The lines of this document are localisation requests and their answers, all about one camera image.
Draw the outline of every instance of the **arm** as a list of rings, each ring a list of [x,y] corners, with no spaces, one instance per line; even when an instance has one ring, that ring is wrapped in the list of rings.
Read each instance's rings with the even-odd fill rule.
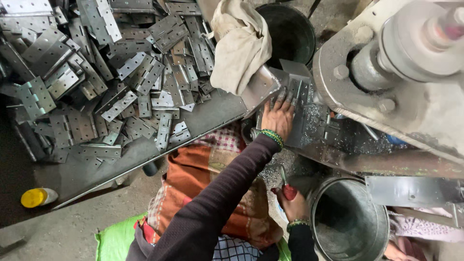
[[[279,95],[274,108],[267,103],[263,129],[282,137],[291,130],[294,106]],[[260,134],[190,203],[172,218],[147,260],[211,260],[218,236],[253,180],[280,149],[272,138]]]
[[[300,192],[297,192],[294,199],[287,200],[280,188],[273,188],[271,191],[276,194],[277,200],[290,222],[295,219],[309,220],[309,206]],[[292,261],[318,261],[309,225],[299,224],[293,226],[290,231],[288,246]]]

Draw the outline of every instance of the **yellow bottle cap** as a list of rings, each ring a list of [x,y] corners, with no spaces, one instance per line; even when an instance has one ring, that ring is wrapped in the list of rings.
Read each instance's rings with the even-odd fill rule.
[[[34,208],[42,204],[47,196],[44,189],[30,189],[21,196],[21,204],[26,208]]]

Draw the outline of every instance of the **small tool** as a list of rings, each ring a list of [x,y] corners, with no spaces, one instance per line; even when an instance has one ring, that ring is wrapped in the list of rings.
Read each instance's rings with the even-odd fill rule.
[[[288,184],[287,182],[287,178],[286,178],[286,175],[285,175],[285,169],[284,169],[284,166],[282,164],[280,164],[278,166],[279,168],[279,171],[280,171],[280,175],[282,176],[282,182],[283,182],[283,185],[282,185],[282,192],[285,196],[285,198],[287,200],[293,200],[295,197],[296,197],[296,194],[298,192],[298,190],[292,186],[290,186],[290,184]]]

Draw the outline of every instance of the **dark long-sleeve shirt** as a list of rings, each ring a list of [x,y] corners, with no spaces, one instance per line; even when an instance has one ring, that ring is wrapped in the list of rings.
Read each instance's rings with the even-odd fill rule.
[[[278,150],[279,146],[273,139],[264,134],[258,135],[214,181],[174,215],[154,247],[143,236],[137,236],[141,233],[140,229],[136,231],[126,260],[212,260],[222,228],[258,173]],[[317,260],[311,230],[305,227],[296,226],[290,234],[289,249],[293,250],[293,261]],[[267,260],[278,259],[278,253],[277,257],[264,254]]]

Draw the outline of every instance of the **bangle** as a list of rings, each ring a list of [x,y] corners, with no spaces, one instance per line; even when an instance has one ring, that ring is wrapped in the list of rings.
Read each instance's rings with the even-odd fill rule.
[[[282,137],[280,137],[277,133],[271,131],[271,130],[268,130],[268,129],[264,129],[261,131],[261,133],[263,133],[264,135],[270,137],[271,139],[273,139],[275,142],[277,142],[277,144],[279,144],[279,152],[284,148],[284,139],[282,139]]]
[[[296,225],[311,226],[311,222],[307,219],[295,219],[287,225],[287,232],[290,233],[291,229]]]

